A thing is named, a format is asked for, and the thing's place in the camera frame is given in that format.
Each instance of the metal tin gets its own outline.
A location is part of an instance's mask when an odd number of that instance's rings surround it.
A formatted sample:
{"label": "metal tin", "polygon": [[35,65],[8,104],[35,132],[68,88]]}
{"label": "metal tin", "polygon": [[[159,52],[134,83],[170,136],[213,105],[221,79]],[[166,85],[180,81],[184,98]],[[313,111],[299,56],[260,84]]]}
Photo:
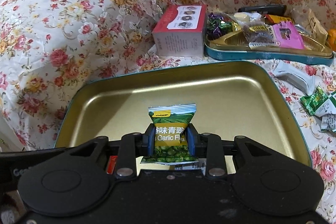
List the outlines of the metal tin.
{"label": "metal tin", "polygon": [[[55,147],[144,132],[151,123],[148,107],[193,102],[197,111],[192,123],[199,133],[226,140],[245,135],[311,166],[301,130],[278,88],[263,68],[245,61],[154,70],[88,84],[73,98]],[[227,165],[234,173],[230,157]]]}
{"label": "metal tin", "polygon": [[280,47],[260,47],[251,50],[242,31],[229,33],[216,40],[206,40],[205,46],[208,55],[217,60],[282,59],[308,65],[332,64],[333,51],[329,45],[321,45],[304,34],[301,36],[304,50]]}

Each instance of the pink snack packet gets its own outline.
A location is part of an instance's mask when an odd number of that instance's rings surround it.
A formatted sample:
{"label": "pink snack packet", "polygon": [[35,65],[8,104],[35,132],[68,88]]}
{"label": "pink snack packet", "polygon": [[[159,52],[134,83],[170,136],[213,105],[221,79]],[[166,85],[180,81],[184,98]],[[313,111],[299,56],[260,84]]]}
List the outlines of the pink snack packet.
{"label": "pink snack packet", "polygon": [[305,45],[299,32],[290,21],[281,21],[272,26],[276,45],[281,48],[296,48],[303,50]]}

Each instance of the floral tablecloth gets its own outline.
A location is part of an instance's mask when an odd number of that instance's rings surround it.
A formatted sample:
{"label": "floral tablecloth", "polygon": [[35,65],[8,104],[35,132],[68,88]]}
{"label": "floral tablecloth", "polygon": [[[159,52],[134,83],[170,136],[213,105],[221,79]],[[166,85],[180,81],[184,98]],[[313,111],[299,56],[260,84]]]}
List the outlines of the floral tablecloth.
{"label": "floral tablecloth", "polygon": [[[158,58],[151,30],[170,4],[208,4],[233,12],[241,6],[284,3],[311,8],[326,28],[335,27],[336,0],[0,0],[0,107],[26,149],[53,147],[68,103],[85,83],[127,73],[214,62],[210,58]],[[276,62],[254,61],[272,75]],[[336,89],[336,68],[291,65]],[[325,182],[318,212],[336,223],[335,144],[320,121],[299,104],[302,93],[275,79]]]}

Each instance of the black phone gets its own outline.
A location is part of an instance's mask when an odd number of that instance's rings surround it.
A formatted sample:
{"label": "black phone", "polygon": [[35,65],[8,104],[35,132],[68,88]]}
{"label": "black phone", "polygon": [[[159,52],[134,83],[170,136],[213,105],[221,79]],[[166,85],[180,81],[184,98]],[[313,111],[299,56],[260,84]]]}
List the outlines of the black phone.
{"label": "black phone", "polygon": [[281,4],[275,5],[265,5],[265,6],[247,6],[242,7],[238,12],[248,12],[248,13],[261,13],[261,14],[270,14],[275,16],[283,16],[286,12],[287,6]]}

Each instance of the cardboard box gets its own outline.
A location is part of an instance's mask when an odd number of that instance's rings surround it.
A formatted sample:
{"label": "cardboard box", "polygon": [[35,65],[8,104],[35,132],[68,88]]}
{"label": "cardboard box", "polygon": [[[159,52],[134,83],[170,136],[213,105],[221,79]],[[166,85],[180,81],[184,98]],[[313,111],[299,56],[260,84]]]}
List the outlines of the cardboard box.
{"label": "cardboard box", "polygon": [[159,56],[203,57],[206,5],[169,6],[152,34]]}

